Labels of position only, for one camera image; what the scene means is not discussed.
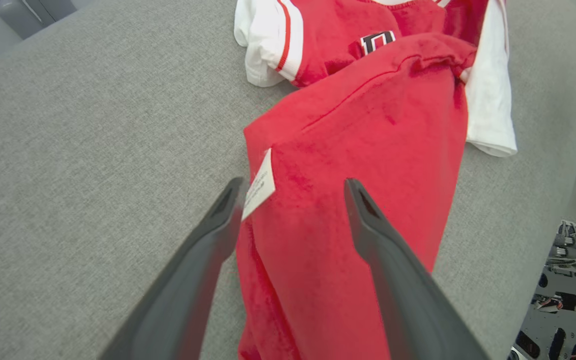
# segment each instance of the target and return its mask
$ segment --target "clothing tag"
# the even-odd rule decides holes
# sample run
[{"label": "clothing tag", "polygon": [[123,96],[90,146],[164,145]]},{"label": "clothing tag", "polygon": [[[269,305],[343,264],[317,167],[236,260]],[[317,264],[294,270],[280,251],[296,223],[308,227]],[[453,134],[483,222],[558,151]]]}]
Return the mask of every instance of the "clothing tag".
[{"label": "clothing tag", "polygon": [[272,193],[275,192],[275,178],[273,177],[273,164],[270,161],[270,150],[265,153],[259,171],[256,172],[250,188],[246,192],[246,202],[241,216],[241,221],[261,205]]}]

